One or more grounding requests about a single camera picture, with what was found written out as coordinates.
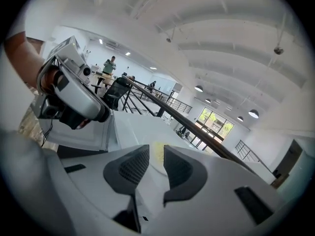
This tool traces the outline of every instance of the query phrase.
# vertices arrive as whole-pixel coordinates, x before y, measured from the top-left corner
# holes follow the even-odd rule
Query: black cable
[[[41,144],[41,147],[44,146],[46,140],[47,140],[47,137],[49,135],[49,132],[53,129],[53,119],[51,119],[51,122],[50,122],[50,127],[49,129],[47,130],[47,132],[44,134],[44,137],[43,137],[43,143]]]

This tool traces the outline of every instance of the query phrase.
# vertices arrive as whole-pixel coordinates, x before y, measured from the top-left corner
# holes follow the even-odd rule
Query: fluorescent light
[[[203,88],[202,88],[202,86],[195,86],[195,89],[197,90],[197,91],[199,91],[199,92],[203,92]]]

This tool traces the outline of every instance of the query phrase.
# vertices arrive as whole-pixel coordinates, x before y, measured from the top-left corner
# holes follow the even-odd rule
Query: man in green shirt
[[[103,73],[106,73],[108,75],[111,75],[113,70],[116,70],[116,64],[114,63],[115,61],[115,56],[112,56],[112,59],[111,60],[107,60],[105,63],[104,63],[104,67],[103,67]],[[97,82],[97,85],[99,85],[104,79],[103,78],[99,78],[98,79],[98,82]]]

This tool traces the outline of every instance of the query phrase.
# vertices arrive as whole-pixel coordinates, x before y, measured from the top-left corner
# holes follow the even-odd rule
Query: person
[[[104,62],[103,73],[112,75],[113,70],[116,70],[116,64],[114,63],[115,59],[116,57],[112,56],[111,60],[108,59]],[[99,85],[103,80],[104,78],[99,78],[97,85]]]
[[[173,94],[174,94],[174,91],[171,92],[171,94],[169,95],[167,101],[169,101],[169,99],[173,97]]]
[[[128,79],[130,79],[132,81],[134,81],[136,79],[133,75],[130,75],[130,76],[127,76],[127,77],[128,77]]]
[[[188,131],[186,134],[185,134],[185,138],[188,140],[188,136],[190,135],[190,132]]]
[[[5,104],[0,106],[0,127],[5,131],[19,128],[23,116],[34,99],[34,94],[26,83],[37,88],[36,78],[44,64],[44,59],[26,39],[25,10],[21,11],[1,45],[0,100]],[[46,73],[41,81],[44,90],[51,90],[57,71],[58,69],[50,69]]]
[[[154,88],[156,86],[156,81],[153,81],[151,84],[149,84],[150,88],[149,91],[152,92],[152,88]]]

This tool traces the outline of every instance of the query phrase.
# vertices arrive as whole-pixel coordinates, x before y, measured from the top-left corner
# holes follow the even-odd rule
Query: security camera
[[[280,54],[284,53],[284,49],[282,49],[281,47],[277,46],[277,47],[274,49],[274,52],[275,52],[275,54],[280,55]]]

